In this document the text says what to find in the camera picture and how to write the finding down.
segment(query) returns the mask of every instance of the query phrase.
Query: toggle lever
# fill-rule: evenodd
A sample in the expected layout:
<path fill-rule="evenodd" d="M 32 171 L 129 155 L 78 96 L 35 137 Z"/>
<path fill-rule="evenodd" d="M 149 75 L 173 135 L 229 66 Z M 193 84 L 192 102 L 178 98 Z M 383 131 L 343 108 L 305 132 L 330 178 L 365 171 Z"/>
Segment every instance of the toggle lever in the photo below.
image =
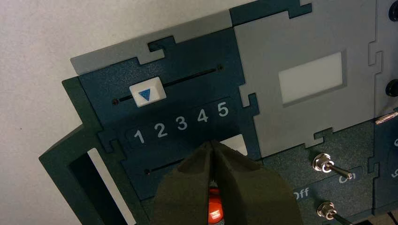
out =
<path fill-rule="evenodd" d="M 330 160 L 330 155 L 326 153 L 321 153 L 317 155 L 312 163 L 312 167 L 316 171 L 322 171 L 325 173 L 329 173 L 330 171 L 335 171 L 336 173 L 342 175 L 343 177 L 347 178 L 348 180 L 351 180 L 353 178 L 353 175 L 351 172 L 343 170 L 340 167 L 337 167 L 334 165 L 335 163 Z"/>
<path fill-rule="evenodd" d="M 342 225 L 352 225 L 352 223 L 340 215 L 337 214 L 337 211 L 335 210 L 335 205 L 332 202 L 324 202 L 320 204 L 318 209 L 316 210 L 316 213 L 320 217 L 325 217 L 327 220 L 337 220 L 339 223 Z"/>

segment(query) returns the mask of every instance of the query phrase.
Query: blue triangle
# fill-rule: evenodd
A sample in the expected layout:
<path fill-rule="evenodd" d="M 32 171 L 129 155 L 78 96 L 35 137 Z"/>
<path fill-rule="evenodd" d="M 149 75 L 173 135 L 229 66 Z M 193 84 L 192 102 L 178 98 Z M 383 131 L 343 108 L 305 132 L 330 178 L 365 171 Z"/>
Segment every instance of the blue triangle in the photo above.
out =
<path fill-rule="evenodd" d="M 147 101 L 149 101 L 149 95 L 151 94 L 151 89 L 140 91 L 138 92 L 138 94 L 141 95 L 143 98 L 145 98 Z"/>

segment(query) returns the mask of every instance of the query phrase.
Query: cable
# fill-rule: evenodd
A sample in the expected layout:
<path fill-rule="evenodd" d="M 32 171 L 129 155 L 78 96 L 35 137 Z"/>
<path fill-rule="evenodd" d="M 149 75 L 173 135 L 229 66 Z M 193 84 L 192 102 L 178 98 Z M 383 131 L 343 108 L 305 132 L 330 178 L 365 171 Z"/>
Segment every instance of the cable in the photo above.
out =
<path fill-rule="evenodd" d="M 391 212 L 388 212 L 387 214 L 391 217 L 392 221 L 394 221 L 395 225 L 398 225 L 398 222 L 395 219 L 394 215 Z"/>

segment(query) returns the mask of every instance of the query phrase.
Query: control panel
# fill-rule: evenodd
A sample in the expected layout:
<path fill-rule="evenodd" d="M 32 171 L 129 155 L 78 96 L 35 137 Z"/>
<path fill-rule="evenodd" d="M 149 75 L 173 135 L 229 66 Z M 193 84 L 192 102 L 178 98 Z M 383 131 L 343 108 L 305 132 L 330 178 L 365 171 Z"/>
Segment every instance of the control panel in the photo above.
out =
<path fill-rule="evenodd" d="M 394 210 L 397 21 L 394 0 L 257 0 L 76 56 L 82 125 L 40 161 L 82 224 L 150 224 L 210 140 L 278 172 L 306 225 Z"/>

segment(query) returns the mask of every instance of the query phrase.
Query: light gray panel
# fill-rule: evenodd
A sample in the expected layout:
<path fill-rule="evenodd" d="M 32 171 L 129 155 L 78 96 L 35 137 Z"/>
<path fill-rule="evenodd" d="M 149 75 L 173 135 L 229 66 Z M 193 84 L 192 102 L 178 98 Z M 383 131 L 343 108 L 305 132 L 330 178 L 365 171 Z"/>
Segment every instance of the light gray panel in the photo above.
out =
<path fill-rule="evenodd" d="M 376 53 L 382 55 L 381 69 L 375 76 L 375 116 L 382 116 L 398 107 L 398 97 L 385 93 L 387 84 L 398 79 L 398 22 L 388 17 L 388 11 L 396 0 L 378 0 L 376 17 L 376 39 L 369 44 L 369 64 L 375 61 Z"/>
<path fill-rule="evenodd" d="M 163 50 L 149 51 L 148 43 L 150 42 L 173 36 L 176 43 L 180 43 L 229 27 L 232 27 L 232 21 L 230 12 L 226 10 L 155 33 L 130 39 L 94 52 L 89 52 L 74 57 L 70 61 L 78 75 L 134 57 L 138 58 L 140 64 L 145 64 L 164 58 Z"/>
<path fill-rule="evenodd" d="M 368 44 L 375 38 L 375 0 L 314 0 L 313 12 L 289 19 L 286 12 L 235 27 L 246 84 L 243 105 L 256 93 L 254 117 L 263 157 L 305 143 L 314 133 L 338 131 L 374 115 L 375 67 Z M 278 73 L 342 52 L 344 85 L 283 105 Z"/>

